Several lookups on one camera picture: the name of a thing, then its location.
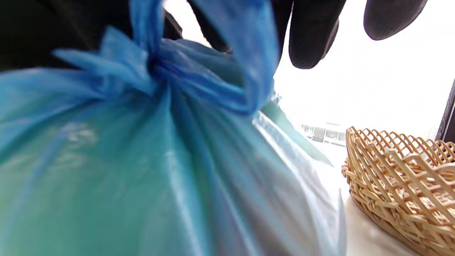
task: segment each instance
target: woven basket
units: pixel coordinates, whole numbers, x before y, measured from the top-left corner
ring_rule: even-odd
[[[424,256],[455,255],[455,144],[346,131],[343,176],[359,208]]]

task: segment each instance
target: building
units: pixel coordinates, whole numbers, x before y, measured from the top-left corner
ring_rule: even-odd
[[[336,123],[302,124],[303,134],[313,141],[346,147],[346,129]]]

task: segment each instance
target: white surface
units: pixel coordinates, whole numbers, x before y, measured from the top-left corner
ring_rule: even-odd
[[[347,227],[347,256],[420,256],[406,245],[379,228],[354,203],[349,185],[341,174],[341,165],[347,156],[346,148],[313,142],[326,154],[335,168],[333,173],[321,175],[325,186],[340,187],[344,202]]]
[[[344,198],[344,209],[348,229],[347,256],[419,256],[380,229],[350,197]]]

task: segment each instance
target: plastic bag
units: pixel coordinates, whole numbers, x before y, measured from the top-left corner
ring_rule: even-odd
[[[134,41],[0,75],[0,255],[345,254],[340,198],[257,112],[270,3],[195,2],[234,57],[161,39],[161,2],[131,0]]]
[[[316,146],[294,128],[286,117],[286,114],[279,107],[278,102],[279,95],[273,94],[272,99],[261,109],[261,111],[311,158],[333,167],[332,162],[330,162]]]

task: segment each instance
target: black glove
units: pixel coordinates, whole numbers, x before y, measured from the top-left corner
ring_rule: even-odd
[[[229,47],[192,0],[188,0],[201,27],[202,34],[214,49]],[[346,0],[272,0],[277,26],[279,58],[292,12],[289,34],[289,58],[301,69],[309,69],[325,57],[339,27],[339,14]],[[368,0],[364,14],[366,33],[373,40],[386,39],[411,24],[423,10],[427,0]]]

